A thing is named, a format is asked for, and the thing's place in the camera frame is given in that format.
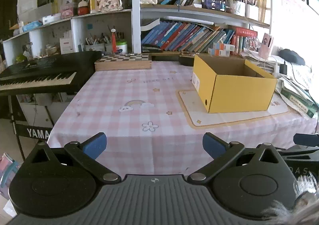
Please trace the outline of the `green thick book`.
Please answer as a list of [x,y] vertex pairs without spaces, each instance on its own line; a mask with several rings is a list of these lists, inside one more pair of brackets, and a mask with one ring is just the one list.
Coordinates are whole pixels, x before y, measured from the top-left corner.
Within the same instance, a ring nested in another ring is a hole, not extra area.
[[312,102],[308,103],[298,94],[294,94],[286,88],[281,89],[281,94],[290,100],[290,102],[292,102],[295,106],[297,106],[299,110],[307,114],[310,118],[317,113],[317,108],[314,106],[314,104]]

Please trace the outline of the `pile of papers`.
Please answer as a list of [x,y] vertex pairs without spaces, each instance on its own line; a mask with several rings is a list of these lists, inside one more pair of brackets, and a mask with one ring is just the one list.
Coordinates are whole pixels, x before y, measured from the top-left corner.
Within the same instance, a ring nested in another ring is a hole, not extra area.
[[310,81],[306,81],[301,75],[302,73],[308,73],[307,68],[304,65],[290,63],[275,55],[271,55],[268,58],[264,59],[260,57],[257,52],[248,50],[246,48],[241,51],[241,56],[245,59],[248,59],[249,61],[278,79],[275,92],[277,92],[279,96],[281,96],[281,98],[288,106],[297,111],[301,116],[310,118],[307,114],[299,110],[297,106],[295,106],[292,102],[290,102],[290,100],[288,100],[281,94],[282,88],[286,88],[294,94],[298,94],[308,103],[312,102],[317,108],[317,113],[312,118],[318,118],[318,101],[314,100],[309,95],[308,88]]

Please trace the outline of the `yellow cardboard box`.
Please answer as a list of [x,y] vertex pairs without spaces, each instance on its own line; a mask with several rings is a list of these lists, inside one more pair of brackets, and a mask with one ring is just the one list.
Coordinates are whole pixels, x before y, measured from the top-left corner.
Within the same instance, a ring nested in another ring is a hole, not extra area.
[[243,58],[199,54],[192,84],[208,113],[266,111],[277,78]]

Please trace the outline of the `pink checkered tablecloth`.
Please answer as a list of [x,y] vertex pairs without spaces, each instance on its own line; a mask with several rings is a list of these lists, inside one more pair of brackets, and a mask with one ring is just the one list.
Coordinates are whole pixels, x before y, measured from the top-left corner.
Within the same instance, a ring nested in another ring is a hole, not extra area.
[[311,134],[317,121],[274,96],[268,112],[236,121],[234,114],[208,114],[191,82],[192,68],[154,62],[150,70],[98,71],[55,124],[48,144],[62,147],[103,132],[107,148],[99,163],[126,174],[188,175],[211,161],[202,137],[210,132],[247,147],[269,142],[293,145],[297,133]]

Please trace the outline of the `black electronic keyboard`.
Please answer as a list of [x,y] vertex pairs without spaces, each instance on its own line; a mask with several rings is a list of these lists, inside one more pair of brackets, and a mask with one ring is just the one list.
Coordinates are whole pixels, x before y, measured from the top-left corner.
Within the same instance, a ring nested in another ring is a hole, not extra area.
[[17,63],[1,73],[1,95],[78,92],[95,72],[101,52],[54,55]]

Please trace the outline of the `dark brown wooden case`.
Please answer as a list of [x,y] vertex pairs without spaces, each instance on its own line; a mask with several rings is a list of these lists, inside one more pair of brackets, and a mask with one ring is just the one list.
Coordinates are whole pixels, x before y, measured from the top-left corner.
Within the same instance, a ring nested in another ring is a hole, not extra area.
[[179,55],[178,61],[183,66],[194,66],[194,57],[193,56]]

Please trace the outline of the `wooden chess board box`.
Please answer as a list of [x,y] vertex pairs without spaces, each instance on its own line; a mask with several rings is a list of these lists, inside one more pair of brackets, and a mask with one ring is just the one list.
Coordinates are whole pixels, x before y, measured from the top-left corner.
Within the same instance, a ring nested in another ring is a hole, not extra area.
[[95,62],[96,71],[151,69],[152,60],[148,54],[106,55]]

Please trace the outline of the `white green lidded tub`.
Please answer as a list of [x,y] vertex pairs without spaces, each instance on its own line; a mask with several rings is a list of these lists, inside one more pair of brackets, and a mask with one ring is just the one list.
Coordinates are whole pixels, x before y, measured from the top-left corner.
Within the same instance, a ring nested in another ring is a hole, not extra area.
[[127,41],[117,41],[116,42],[116,53],[121,55],[126,55],[128,53]]

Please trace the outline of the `row of leaning books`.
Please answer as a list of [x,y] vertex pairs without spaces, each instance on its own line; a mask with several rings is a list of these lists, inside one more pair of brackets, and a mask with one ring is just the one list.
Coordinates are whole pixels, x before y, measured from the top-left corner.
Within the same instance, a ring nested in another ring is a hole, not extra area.
[[144,52],[207,53],[215,45],[230,44],[234,30],[185,21],[160,20],[142,37]]

